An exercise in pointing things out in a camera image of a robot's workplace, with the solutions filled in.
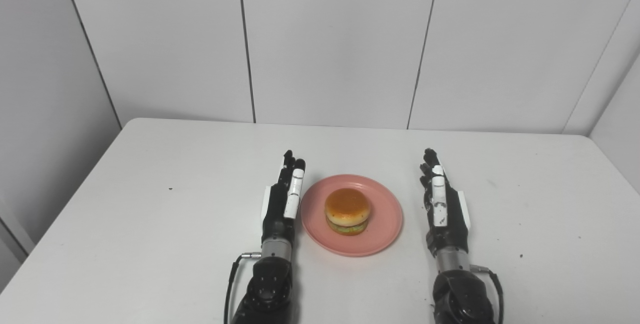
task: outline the white wall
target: white wall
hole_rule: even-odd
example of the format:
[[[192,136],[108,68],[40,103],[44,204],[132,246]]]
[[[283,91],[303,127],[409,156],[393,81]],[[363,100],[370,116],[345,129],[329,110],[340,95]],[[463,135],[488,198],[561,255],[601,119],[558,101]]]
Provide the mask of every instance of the white wall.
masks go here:
[[[615,92],[590,138],[640,193],[640,56]]]
[[[435,0],[410,128],[561,133],[628,2]]]
[[[240,0],[75,0],[122,125],[253,121]]]
[[[260,123],[406,128],[432,0],[244,0]]]
[[[11,249],[14,240],[7,229],[0,223],[0,293],[20,268],[21,261]]]
[[[252,80],[258,122],[587,135],[640,41],[640,0],[244,0],[249,76],[240,0],[76,2],[122,122],[249,122]]]
[[[37,242],[119,126],[71,0],[0,13],[0,204]]]
[[[640,0],[629,0],[562,134],[587,135],[625,78],[640,48]]]

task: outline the black cable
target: black cable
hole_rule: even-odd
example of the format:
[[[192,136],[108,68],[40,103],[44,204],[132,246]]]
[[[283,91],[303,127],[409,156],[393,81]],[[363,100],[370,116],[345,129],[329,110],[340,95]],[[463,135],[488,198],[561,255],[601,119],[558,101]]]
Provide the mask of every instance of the black cable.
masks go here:
[[[498,274],[489,270],[489,277],[495,286],[496,292],[498,292],[498,324],[503,324],[503,319],[505,316],[505,297],[503,295],[503,286],[500,285],[500,280],[498,279]]]
[[[236,273],[238,272],[238,267],[240,267],[240,260],[242,260],[242,255],[238,256],[235,262],[231,264],[231,273],[229,273],[229,286],[226,287],[226,297],[224,298],[223,324],[229,324],[229,300],[231,299],[231,287],[233,287],[234,281],[236,280]]]

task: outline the sesame-free bun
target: sesame-free bun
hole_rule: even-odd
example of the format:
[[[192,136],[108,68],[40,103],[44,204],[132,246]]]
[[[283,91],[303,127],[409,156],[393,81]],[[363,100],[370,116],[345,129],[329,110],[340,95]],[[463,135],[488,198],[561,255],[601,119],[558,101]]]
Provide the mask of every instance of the sesame-free bun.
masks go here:
[[[366,224],[361,224],[369,219],[370,213],[371,205],[367,197],[356,189],[338,189],[329,194],[324,202],[324,214],[329,226],[342,235],[345,235],[345,230],[339,230],[344,229],[339,227],[361,227],[361,230],[357,230],[356,233],[350,232],[351,235],[362,232],[366,228]]]

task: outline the cable connector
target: cable connector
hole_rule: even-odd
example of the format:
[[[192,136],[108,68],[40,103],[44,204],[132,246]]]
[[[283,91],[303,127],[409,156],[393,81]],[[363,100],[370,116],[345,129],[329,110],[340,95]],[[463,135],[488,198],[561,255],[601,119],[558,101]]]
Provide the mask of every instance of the cable connector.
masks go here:
[[[469,265],[469,270],[471,271],[471,273],[485,273],[485,274],[491,273],[491,270],[489,270],[488,267],[482,266],[482,265],[475,265],[475,264]]]
[[[259,260],[263,257],[263,254],[260,251],[247,251],[246,253],[240,254],[240,258],[243,260]]]

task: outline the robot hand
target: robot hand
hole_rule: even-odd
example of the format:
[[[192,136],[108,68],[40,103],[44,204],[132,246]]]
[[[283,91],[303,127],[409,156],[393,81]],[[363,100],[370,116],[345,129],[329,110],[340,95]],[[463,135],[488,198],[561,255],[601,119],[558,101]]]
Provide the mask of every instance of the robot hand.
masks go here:
[[[231,269],[224,324],[227,324],[231,284],[241,258],[261,259],[253,265],[253,277],[231,324],[290,324],[293,312],[291,253],[295,240],[294,221],[300,204],[305,169],[304,160],[296,160],[291,150],[285,153],[278,182],[269,190],[268,205],[262,220],[262,251],[241,255]]]
[[[502,288],[498,276],[486,267],[470,265],[467,244],[468,214],[464,195],[453,189],[438,155],[432,149],[424,151],[420,178],[427,210],[429,232],[427,248],[436,259],[438,276],[433,285],[434,318],[436,324],[494,324],[494,310],[487,297],[485,283],[473,272],[489,273],[496,283],[500,301]],[[502,323],[502,302],[500,319]]]

